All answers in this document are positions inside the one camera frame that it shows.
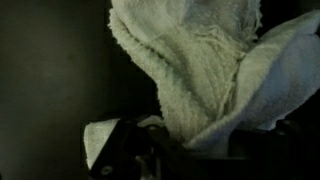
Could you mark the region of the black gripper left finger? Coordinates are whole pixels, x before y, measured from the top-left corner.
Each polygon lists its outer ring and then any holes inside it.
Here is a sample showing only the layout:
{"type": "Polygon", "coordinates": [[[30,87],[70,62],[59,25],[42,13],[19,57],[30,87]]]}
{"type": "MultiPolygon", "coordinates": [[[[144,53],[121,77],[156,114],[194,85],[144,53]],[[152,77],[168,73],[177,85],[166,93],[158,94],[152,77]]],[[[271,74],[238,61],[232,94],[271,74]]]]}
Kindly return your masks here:
{"type": "Polygon", "coordinates": [[[158,180],[146,131],[159,127],[152,118],[112,119],[90,124],[89,180],[158,180]]]}

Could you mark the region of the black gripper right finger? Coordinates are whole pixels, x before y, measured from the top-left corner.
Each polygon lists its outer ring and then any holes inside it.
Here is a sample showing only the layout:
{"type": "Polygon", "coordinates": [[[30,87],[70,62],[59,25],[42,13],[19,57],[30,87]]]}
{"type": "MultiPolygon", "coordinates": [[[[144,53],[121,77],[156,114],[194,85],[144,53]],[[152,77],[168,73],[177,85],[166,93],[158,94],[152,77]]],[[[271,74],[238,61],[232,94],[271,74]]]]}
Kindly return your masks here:
{"type": "Polygon", "coordinates": [[[320,180],[316,122],[285,119],[273,130],[235,130],[229,152],[234,180],[320,180]]]}

